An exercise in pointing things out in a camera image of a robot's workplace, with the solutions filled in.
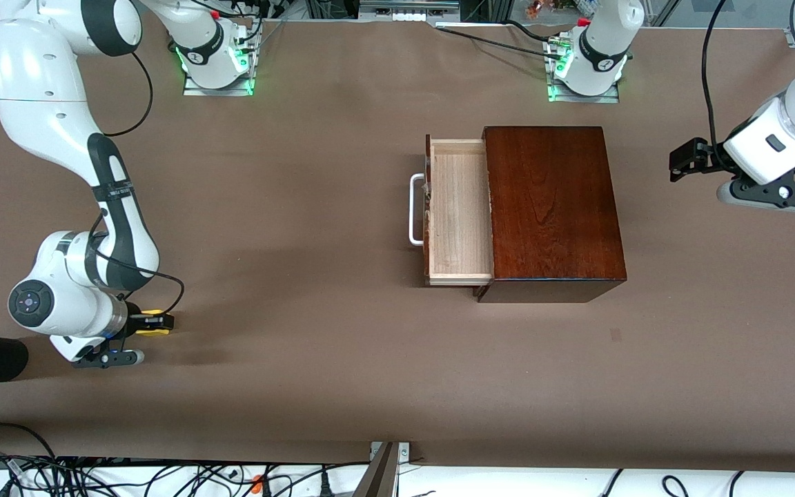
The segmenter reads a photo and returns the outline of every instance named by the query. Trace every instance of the black circular button panel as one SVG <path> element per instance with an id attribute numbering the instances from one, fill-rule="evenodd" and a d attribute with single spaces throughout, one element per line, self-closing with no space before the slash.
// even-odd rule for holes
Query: black circular button panel
<path id="1" fill-rule="evenodd" d="M 19 324 L 40 327 L 54 308 L 54 292 L 39 280 L 21 281 L 8 299 L 8 310 Z"/>

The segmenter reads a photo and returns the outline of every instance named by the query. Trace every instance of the brown table surface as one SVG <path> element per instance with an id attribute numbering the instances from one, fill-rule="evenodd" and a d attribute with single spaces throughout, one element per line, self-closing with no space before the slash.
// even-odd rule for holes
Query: brown table surface
<path id="1" fill-rule="evenodd" d="M 254 97 L 199 98 L 146 19 L 155 107 L 116 141 L 161 270 L 186 281 L 179 333 L 131 340 L 146 363 L 108 371 L 32 337 L 0 421 L 63 455 L 335 462 L 390 438 L 437 465 L 795 469 L 795 215 L 720 204 L 727 176 L 668 182 L 669 152 L 707 132 L 702 40 L 643 30 L 621 104 L 552 104 L 536 57 L 422 23 L 291 23 Z M 722 136 L 795 76 L 777 30 L 719 30 L 711 50 Z M 81 67 L 101 128 L 135 122 L 135 62 Z M 406 207 L 425 135 L 499 125 L 603 126 L 627 283 L 566 305 L 423 287 Z M 6 298 L 41 240 L 94 218 L 77 176 L 0 126 L 0 336 L 32 335 Z M 0 449 L 40 451 L 5 431 Z"/>

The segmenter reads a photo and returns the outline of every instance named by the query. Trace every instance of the drawer front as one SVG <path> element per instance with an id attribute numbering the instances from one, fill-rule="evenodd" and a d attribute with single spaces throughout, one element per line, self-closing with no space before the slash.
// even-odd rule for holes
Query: drawer front
<path id="1" fill-rule="evenodd" d="M 482 139 L 428 139 L 423 251 L 432 286 L 493 279 L 486 148 Z"/>

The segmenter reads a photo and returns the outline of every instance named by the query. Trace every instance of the drawer handle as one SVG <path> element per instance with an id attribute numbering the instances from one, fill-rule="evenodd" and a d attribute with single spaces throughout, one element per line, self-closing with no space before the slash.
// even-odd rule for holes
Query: drawer handle
<path id="1" fill-rule="evenodd" d="M 410 237 L 410 243 L 413 245 L 421 246 L 422 240 L 417 240 L 413 236 L 413 212 L 416 211 L 414 208 L 416 204 L 416 194 L 414 192 L 413 187 L 416 185 L 416 182 L 423 182 L 425 180 L 425 173 L 417 173 L 410 176 L 410 218 L 408 221 L 407 233 Z"/>

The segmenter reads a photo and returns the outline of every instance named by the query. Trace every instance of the wooden box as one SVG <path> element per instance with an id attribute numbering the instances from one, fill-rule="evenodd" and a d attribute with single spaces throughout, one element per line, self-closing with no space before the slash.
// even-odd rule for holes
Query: wooden box
<path id="1" fill-rule="evenodd" d="M 426 282 L 479 302 L 588 302 L 627 279 L 600 127 L 426 138 Z"/>

